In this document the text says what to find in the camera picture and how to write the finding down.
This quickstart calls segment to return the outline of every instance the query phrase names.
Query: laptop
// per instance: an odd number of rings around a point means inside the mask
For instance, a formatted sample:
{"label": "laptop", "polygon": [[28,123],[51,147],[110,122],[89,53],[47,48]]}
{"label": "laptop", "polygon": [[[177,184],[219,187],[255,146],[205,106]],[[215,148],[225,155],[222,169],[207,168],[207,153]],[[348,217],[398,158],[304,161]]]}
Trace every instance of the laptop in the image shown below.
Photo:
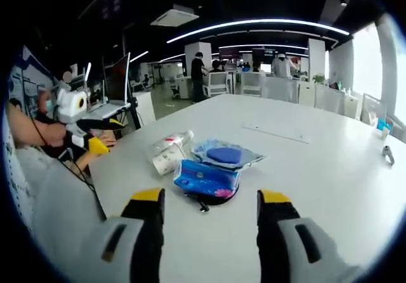
{"label": "laptop", "polygon": [[110,69],[110,77],[103,83],[103,102],[105,95],[109,97],[107,103],[93,107],[89,113],[101,118],[109,118],[130,107],[128,102],[128,67],[130,53],[122,57]]}

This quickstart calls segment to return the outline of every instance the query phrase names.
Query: window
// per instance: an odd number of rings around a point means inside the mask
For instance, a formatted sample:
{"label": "window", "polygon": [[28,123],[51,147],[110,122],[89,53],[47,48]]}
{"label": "window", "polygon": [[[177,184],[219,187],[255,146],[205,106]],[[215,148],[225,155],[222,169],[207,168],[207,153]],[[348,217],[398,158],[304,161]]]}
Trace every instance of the window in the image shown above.
{"label": "window", "polygon": [[381,99],[382,56],[374,23],[354,34],[353,91]]}
{"label": "window", "polygon": [[261,70],[263,70],[267,74],[270,74],[271,73],[271,65],[270,64],[261,64]]}
{"label": "window", "polygon": [[396,87],[396,107],[395,116],[406,123],[406,74],[404,66],[406,66],[406,42],[402,31],[399,29],[395,21],[392,21],[393,40],[396,49],[396,65],[397,65],[397,87]]}

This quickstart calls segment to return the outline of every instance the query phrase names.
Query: blue sponge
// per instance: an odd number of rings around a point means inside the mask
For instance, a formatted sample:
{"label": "blue sponge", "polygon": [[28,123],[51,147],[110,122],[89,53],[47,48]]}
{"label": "blue sponge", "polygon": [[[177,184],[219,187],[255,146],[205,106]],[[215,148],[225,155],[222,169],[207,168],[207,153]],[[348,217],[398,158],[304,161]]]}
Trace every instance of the blue sponge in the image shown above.
{"label": "blue sponge", "polygon": [[235,148],[211,148],[207,150],[207,156],[218,162],[238,164],[241,160],[241,151]]}

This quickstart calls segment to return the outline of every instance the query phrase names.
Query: person in white suit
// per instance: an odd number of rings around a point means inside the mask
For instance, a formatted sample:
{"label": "person in white suit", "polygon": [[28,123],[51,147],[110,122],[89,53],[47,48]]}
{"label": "person in white suit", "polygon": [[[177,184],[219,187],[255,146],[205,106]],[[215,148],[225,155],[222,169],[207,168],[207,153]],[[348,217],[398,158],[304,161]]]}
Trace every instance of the person in white suit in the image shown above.
{"label": "person in white suit", "polygon": [[272,74],[276,77],[292,79],[291,69],[297,70],[297,67],[283,53],[278,54],[272,61]]}

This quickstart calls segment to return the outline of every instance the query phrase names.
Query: blue package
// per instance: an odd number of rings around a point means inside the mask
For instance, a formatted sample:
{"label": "blue package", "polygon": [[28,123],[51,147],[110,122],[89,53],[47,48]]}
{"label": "blue package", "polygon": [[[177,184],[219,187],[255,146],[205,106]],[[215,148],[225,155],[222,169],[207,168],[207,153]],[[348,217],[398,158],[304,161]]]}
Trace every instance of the blue package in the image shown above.
{"label": "blue package", "polygon": [[241,160],[241,151],[236,148],[211,148],[207,150],[208,158],[229,164],[238,164]]}
{"label": "blue package", "polygon": [[386,122],[382,119],[378,120],[378,124],[376,125],[376,128],[383,131],[383,128],[386,127]]}
{"label": "blue package", "polygon": [[[224,159],[218,161],[213,159],[208,153],[210,150],[217,148],[232,148],[240,151],[240,159],[238,162],[234,162],[235,159],[232,159],[230,162],[224,162]],[[206,140],[202,143],[197,144],[193,149],[192,153],[196,156],[201,163],[207,164],[210,166],[216,166],[217,168],[228,170],[228,171],[240,171],[252,166],[255,162],[258,162],[265,158],[265,156],[251,152],[250,150],[243,148],[239,145],[234,145],[226,141],[220,141],[217,139]]]}
{"label": "blue package", "polygon": [[212,168],[182,160],[174,172],[175,185],[188,194],[204,195],[208,204],[221,204],[231,199],[239,187],[240,173]]}

